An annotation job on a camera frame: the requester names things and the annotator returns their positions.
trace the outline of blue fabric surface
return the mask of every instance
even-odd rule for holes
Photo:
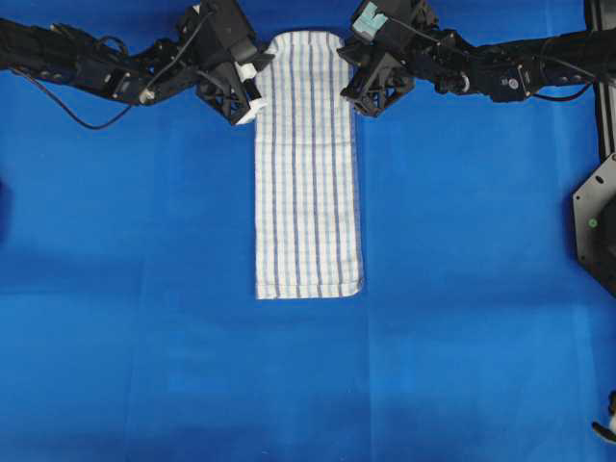
[[[263,39],[345,35],[352,0],[241,2]],[[481,44],[584,28],[581,0],[438,0]],[[4,0],[0,15],[163,36],[167,0]],[[257,302],[252,126],[192,92],[91,133],[0,75],[3,462],[607,461],[614,300],[574,259],[592,92],[440,96],[362,119],[367,284]],[[59,89],[91,122],[118,106]]]

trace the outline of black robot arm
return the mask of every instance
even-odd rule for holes
[[[439,29],[425,0],[365,0],[351,22],[353,37],[339,53],[358,70],[343,96],[366,116],[412,90],[415,78],[440,93],[512,102],[547,86],[612,85],[616,71],[616,30],[475,47]]]
[[[196,87],[230,123],[263,105],[256,73],[271,60],[235,0],[203,0],[177,23],[179,39],[159,39],[129,55],[118,38],[94,38],[64,24],[50,30],[0,19],[0,69],[74,87],[130,106],[153,105]]]

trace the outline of folded towel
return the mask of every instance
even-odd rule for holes
[[[363,281],[351,75],[326,32],[277,36],[257,86],[257,298],[349,296]]]

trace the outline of wire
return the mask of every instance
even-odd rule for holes
[[[128,48],[126,44],[122,40],[114,36],[101,37],[94,43],[94,46],[96,48],[99,48],[100,45],[106,45],[108,41],[112,41],[113,43],[115,43],[117,47],[119,48],[119,51],[122,55],[128,56]]]
[[[406,24],[404,21],[400,21],[399,19],[395,19],[394,17],[390,17],[387,16],[391,21],[396,22],[396,24],[399,24],[402,27],[405,27],[406,29],[408,29],[409,31],[417,34],[420,37],[423,37],[424,39],[428,39],[430,41],[433,41],[434,43],[436,43],[438,46],[442,46],[443,48],[447,48],[449,51],[452,51],[454,53],[457,53],[458,55],[462,55],[465,58],[473,58],[473,56],[466,52],[466,51],[462,51],[454,46],[449,46],[449,45],[444,45],[440,40],[434,38],[433,36],[430,36],[422,31],[420,31],[419,29],[416,29],[415,27]]]
[[[450,51],[452,51],[454,53],[457,53],[459,55],[465,56],[467,58],[476,58],[473,55],[471,55],[471,54],[469,54],[469,53],[467,53],[465,51],[462,51],[462,50],[460,50],[460,49],[458,49],[456,47],[444,45],[440,40],[430,36],[429,34],[426,34],[426,33],[422,32],[422,31],[420,31],[419,29],[416,29],[415,27],[413,27],[413,26],[411,26],[409,24],[406,24],[404,21],[400,21],[399,19],[396,19],[396,18],[390,17],[390,16],[388,16],[388,19],[390,19],[391,21],[396,22],[396,24],[399,24],[402,27],[405,27],[406,29],[408,29],[409,31],[417,34],[418,36],[423,37],[424,39],[431,40],[434,43],[436,43],[437,45],[439,45],[439,46],[441,46],[443,48],[447,48],[448,50],[450,50]],[[588,70],[583,69],[583,68],[581,68],[581,67],[579,67],[579,66],[577,66],[575,64],[571,64],[571,63],[569,63],[567,61],[563,61],[563,60],[560,60],[558,58],[554,58],[552,56],[546,56],[544,54],[538,54],[538,55],[532,55],[532,56],[534,56],[536,58],[539,58],[540,60],[543,60],[543,61],[552,61],[554,63],[558,63],[560,65],[564,65],[565,67],[569,67],[569,68],[573,69],[576,72],[579,72],[581,74],[586,75],[587,77],[590,77],[591,79],[593,79],[593,82],[598,82],[598,80],[599,80],[597,78],[597,76],[595,74],[593,74],[592,72],[589,72]],[[606,84],[608,86],[610,86],[610,87],[616,88],[616,85],[614,85],[612,83],[606,83]]]
[[[182,48],[179,49],[179,51],[177,52],[177,55],[175,55],[175,58],[173,58],[173,60],[167,64],[165,67],[163,67],[161,70],[159,70],[156,75],[154,75],[154,77],[152,77],[152,79],[147,83],[147,85],[145,86],[145,89],[143,89],[143,91],[147,91],[150,89],[150,87],[152,87],[152,85],[154,85],[158,79],[161,78],[161,76],[167,72],[168,70],[170,70],[172,67],[174,67],[178,61],[180,61],[180,58],[182,58],[182,55],[184,55],[184,53],[186,52],[186,50],[188,49],[188,47],[191,45],[191,43],[193,42],[194,38],[196,37],[196,35],[199,33],[199,31],[201,30],[201,28],[203,27],[203,24],[205,24],[205,21],[212,15],[214,14],[214,11],[210,11],[209,13],[207,13],[205,16],[203,16],[203,18],[199,21],[199,23],[197,24],[197,26],[194,28],[194,31],[192,31],[191,36],[189,37],[188,40],[186,40],[186,43],[184,43],[184,45],[182,46]]]
[[[588,89],[590,89],[591,86],[592,86],[592,84],[586,84],[580,91],[578,91],[577,93],[572,94],[571,96],[564,96],[564,97],[547,96],[546,94],[539,94],[539,93],[535,93],[535,94],[533,94],[533,96],[535,98],[544,99],[546,101],[552,101],[554,103],[568,103],[569,101],[573,101],[574,99],[578,99],[580,96],[585,94],[586,91]]]
[[[30,75],[26,74],[25,72],[22,72],[18,69],[15,69],[14,67],[10,67],[10,70],[12,70],[14,73],[20,75],[21,77],[25,78],[26,80],[28,80],[30,83],[32,83],[33,85],[35,85],[39,90],[41,90],[43,93],[45,93],[47,96],[49,96],[58,106],[60,106],[62,109],[64,109],[64,111],[73,119],[75,120],[77,123],[79,123],[81,126],[88,128],[90,130],[103,130],[111,125],[113,125],[114,123],[116,123],[118,120],[120,120],[121,118],[123,118],[126,113],[128,113],[133,106],[132,105],[128,105],[126,106],[126,108],[124,108],[120,113],[118,113],[116,116],[114,116],[112,119],[110,119],[109,121],[103,123],[102,125],[91,125],[87,122],[85,122],[84,120],[82,120],[81,118],[79,118],[75,113],[72,112],[72,110],[65,105],[65,103],[63,102],[62,99],[60,99],[60,97],[58,97],[53,91],[51,91],[50,89],[48,89],[45,85],[43,85],[41,82],[38,82],[37,80],[35,80],[34,78],[32,78]]]
[[[212,15],[214,14],[214,12],[209,12],[207,13],[198,23],[198,25],[196,26],[196,28],[194,29],[194,31],[192,32],[191,36],[189,37],[189,39],[186,41],[186,43],[184,43],[184,45],[178,50],[177,55],[175,56],[175,58],[173,58],[173,60],[167,64],[165,67],[163,67],[161,70],[159,70],[156,75],[154,75],[154,77],[152,77],[152,79],[148,82],[148,84],[145,86],[144,91],[148,90],[152,85],[154,85],[160,78],[161,76],[167,72],[169,69],[171,69],[174,65],[177,64],[177,62],[180,60],[180,58],[182,58],[182,55],[184,55],[184,53],[186,52],[186,50],[188,49],[188,47],[191,45],[191,43],[193,42],[193,40],[196,38],[196,35],[199,33],[199,31],[201,30],[201,28],[203,27],[203,24],[205,24],[205,21]],[[118,38],[115,37],[109,37],[109,36],[105,36],[103,38],[100,38],[96,43],[95,46],[99,46],[107,41],[114,41],[120,48],[120,52],[123,53],[124,55],[128,56],[128,51],[126,49],[126,45],[124,45],[124,42],[121,41]],[[36,86],[39,90],[41,90],[43,93],[45,93],[47,96],[49,96],[49,98],[51,98],[58,106],[60,106],[69,116],[70,118],[72,118],[74,121],[76,121],[78,124],[80,124],[82,127],[88,128],[90,130],[104,130],[105,128],[110,127],[111,125],[113,125],[114,123],[116,123],[117,121],[119,121],[121,118],[123,118],[124,116],[126,116],[126,114],[133,109],[134,105],[129,104],[128,106],[126,106],[121,112],[119,112],[117,115],[115,115],[113,118],[111,118],[109,121],[103,123],[102,125],[91,125],[87,122],[85,122],[83,119],[81,119],[80,117],[78,117],[68,106],[66,106],[66,104],[63,102],[62,99],[60,99],[59,96],[57,96],[53,91],[51,91],[50,89],[48,89],[45,85],[43,85],[41,82],[37,81],[36,79],[34,79],[32,76],[28,75],[25,72],[22,72],[19,69],[16,69],[14,67],[10,67],[10,70],[13,71],[15,74],[20,75],[21,77],[25,78],[26,80],[28,80],[31,84],[33,84],[34,86]]]
[[[571,64],[571,63],[568,63],[566,61],[559,60],[558,58],[554,58],[552,56],[546,56],[546,55],[533,55],[533,56],[535,56],[535,57],[537,57],[537,58],[539,58],[540,60],[543,60],[543,61],[553,61],[555,63],[559,63],[560,65],[564,65],[565,67],[569,67],[569,68],[571,68],[571,69],[573,69],[573,70],[575,70],[575,71],[577,71],[577,72],[579,72],[581,74],[586,75],[587,77],[590,77],[591,79],[593,79],[593,82],[597,81],[597,76],[595,74],[593,74],[592,72],[587,71],[586,69],[582,69],[581,67],[579,67],[579,66],[577,66],[575,64]]]

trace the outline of black mounting plate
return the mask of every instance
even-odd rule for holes
[[[598,220],[605,206],[616,196],[616,154],[612,154],[574,193],[577,260],[612,295],[616,296],[616,268],[600,245]]]

